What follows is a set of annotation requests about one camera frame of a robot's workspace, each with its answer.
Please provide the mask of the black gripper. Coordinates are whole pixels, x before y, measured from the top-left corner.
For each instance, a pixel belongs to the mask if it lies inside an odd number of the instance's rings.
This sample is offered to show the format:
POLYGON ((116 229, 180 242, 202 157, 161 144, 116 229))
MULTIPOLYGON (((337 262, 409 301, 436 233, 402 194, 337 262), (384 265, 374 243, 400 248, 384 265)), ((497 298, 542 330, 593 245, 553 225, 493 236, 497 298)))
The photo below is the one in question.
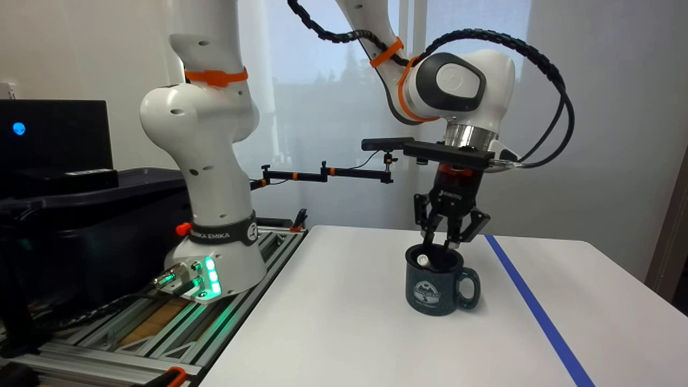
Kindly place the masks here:
POLYGON ((415 194, 415 225, 422 229, 422 254, 419 268, 436 268, 434 234, 442 219, 447 219, 446 248, 458 252, 463 243, 470 243, 490 217, 476 205, 476 195, 482 183, 482 172, 476 169, 453 169, 442 164, 436 169, 434 185, 429 194, 415 194))

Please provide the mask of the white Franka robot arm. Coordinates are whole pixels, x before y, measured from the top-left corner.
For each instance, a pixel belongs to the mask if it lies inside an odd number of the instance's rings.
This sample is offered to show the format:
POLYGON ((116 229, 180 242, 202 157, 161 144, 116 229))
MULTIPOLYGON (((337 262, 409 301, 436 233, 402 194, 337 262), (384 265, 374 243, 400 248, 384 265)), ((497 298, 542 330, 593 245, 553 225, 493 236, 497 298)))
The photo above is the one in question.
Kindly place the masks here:
MULTIPOLYGON (((517 70, 502 51, 405 56, 387 0, 335 0, 384 83, 392 114, 419 126, 443 119, 457 151, 489 156, 511 99, 517 70)), ((145 134, 180 169, 192 225, 169 254, 157 289, 214 303, 266 275, 249 179, 233 147, 259 128, 239 47, 239 0, 166 0, 169 43, 182 79, 139 104, 145 134)))

